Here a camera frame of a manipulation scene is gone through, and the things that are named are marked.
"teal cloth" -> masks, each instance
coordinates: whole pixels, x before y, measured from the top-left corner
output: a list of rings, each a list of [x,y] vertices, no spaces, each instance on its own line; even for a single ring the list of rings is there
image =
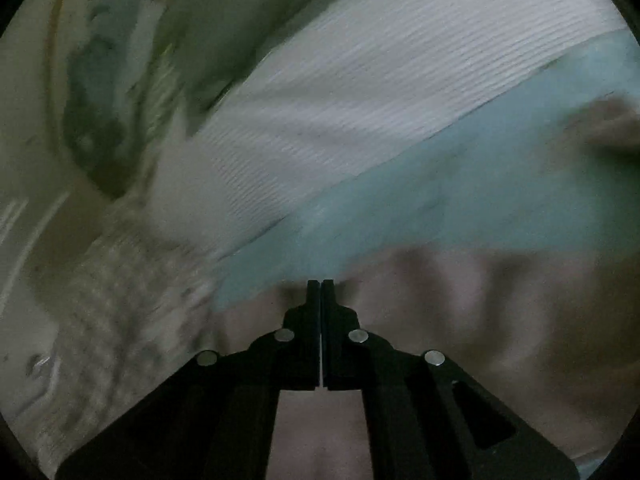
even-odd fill
[[[282,280],[339,276],[389,246],[640,248],[640,168],[595,152],[554,167],[572,112],[610,92],[640,99],[629,31],[571,49],[436,136],[325,190],[222,264],[214,308]]]

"silver pin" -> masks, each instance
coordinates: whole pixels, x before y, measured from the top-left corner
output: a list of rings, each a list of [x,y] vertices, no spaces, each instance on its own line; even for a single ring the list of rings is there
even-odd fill
[[[216,364],[218,361],[218,354],[216,354],[213,350],[205,350],[198,354],[196,357],[196,362],[200,366],[211,366]]]
[[[295,332],[293,332],[293,330],[289,330],[288,328],[281,328],[279,330],[276,330],[276,332],[273,333],[273,336],[279,343],[288,343],[289,341],[292,341],[293,338],[295,338],[296,334]]]
[[[430,365],[440,366],[446,360],[444,354],[442,352],[438,352],[437,350],[429,350],[424,355],[424,360],[427,361]]]
[[[361,328],[357,330],[351,330],[351,332],[349,332],[349,339],[351,339],[354,343],[364,343],[367,339],[369,339],[369,333]]]

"brown curved line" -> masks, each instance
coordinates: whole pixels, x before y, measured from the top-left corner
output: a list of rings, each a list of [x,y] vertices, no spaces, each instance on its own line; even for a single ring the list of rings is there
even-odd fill
[[[45,122],[46,122],[46,146],[53,153],[58,154],[58,125],[54,110],[53,95],[53,58],[56,50],[56,38],[58,35],[58,23],[64,0],[55,0],[49,15],[47,37],[44,49],[44,92],[45,92]]]

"white ribbed fabric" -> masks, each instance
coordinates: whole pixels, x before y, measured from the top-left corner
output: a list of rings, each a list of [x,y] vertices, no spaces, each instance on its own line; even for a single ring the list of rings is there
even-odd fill
[[[337,0],[163,156],[152,224],[226,253],[625,26],[610,0]]]

